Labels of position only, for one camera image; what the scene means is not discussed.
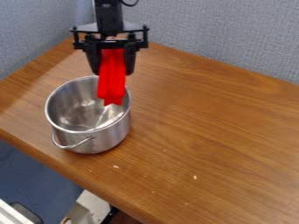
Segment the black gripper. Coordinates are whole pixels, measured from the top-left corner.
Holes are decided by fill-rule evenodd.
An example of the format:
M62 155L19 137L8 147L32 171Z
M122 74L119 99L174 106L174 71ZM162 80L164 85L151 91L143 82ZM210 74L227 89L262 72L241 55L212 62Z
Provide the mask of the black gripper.
M139 0L135 0L134 3L127 3L126 0L94 0L94 3L96 22L74 26L70 30L74 35L74 47L76 49L83 48L82 33L87 35L99 34L100 41L104 41L107 37L115 37L118 34L127 33L127 41L135 42L126 44L124 47L126 74L131 75L135 71L136 45L139 48L148 47L150 28L146 24L140 26L123 19L123 7L135 7ZM96 45L86 45L86 55L92 73L99 74L102 54Z

